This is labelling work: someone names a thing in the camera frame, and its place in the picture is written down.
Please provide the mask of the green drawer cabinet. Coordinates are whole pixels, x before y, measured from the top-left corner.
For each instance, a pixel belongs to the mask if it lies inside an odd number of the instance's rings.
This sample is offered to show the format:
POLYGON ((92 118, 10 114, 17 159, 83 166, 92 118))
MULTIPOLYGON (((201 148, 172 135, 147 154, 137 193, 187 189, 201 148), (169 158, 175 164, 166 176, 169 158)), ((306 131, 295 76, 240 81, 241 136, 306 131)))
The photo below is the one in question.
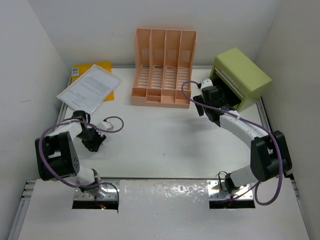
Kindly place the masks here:
POLYGON ((215 57, 210 78, 222 84, 225 97, 238 112, 256 104, 272 83, 272 79, 236 47, 215 57))

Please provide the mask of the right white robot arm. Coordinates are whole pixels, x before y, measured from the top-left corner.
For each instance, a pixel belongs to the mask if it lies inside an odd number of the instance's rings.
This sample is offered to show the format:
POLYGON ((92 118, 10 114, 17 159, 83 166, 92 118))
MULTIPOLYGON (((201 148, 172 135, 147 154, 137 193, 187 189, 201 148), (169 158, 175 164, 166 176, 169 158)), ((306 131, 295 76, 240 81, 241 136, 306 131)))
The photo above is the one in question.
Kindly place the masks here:
POLYGON ((222 189, 233 193, 241 186, 253 182, 265 182, 280 175, 279 167, 287 172, 292 169, 292 160, 286 138, 280 131, 268 133, 260 125, 243 121, 234 107, 228 104, 223 89, 212 84, 199 83, 201 94, 194 96, 200 116, 208 119, 239 138, 250 149, 250 163, 225 176, 222 189))

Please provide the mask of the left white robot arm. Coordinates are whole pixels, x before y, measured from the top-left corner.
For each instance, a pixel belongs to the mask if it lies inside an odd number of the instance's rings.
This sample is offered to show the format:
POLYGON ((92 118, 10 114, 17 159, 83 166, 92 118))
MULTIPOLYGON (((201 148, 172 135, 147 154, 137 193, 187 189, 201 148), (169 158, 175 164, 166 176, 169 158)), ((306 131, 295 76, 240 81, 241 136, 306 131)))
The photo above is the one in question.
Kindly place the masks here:
POLYGON ((54 171, 59 177, 71 185, 77 186, 81 192, 98 196, 101 193, 101 182, 96 170, 81 166, 73 140, 79 138, 81 143, 90 151, 97 152, 106 136, 98 130, 86 126, 91 117, 83 110, 73 112, 52 133, 46 135, 40 143, 40 138, 34 141, 37 168, 43 181, 57 181, 52 174, 54 171), (50 171, 43 162, 52 168, 50 171))

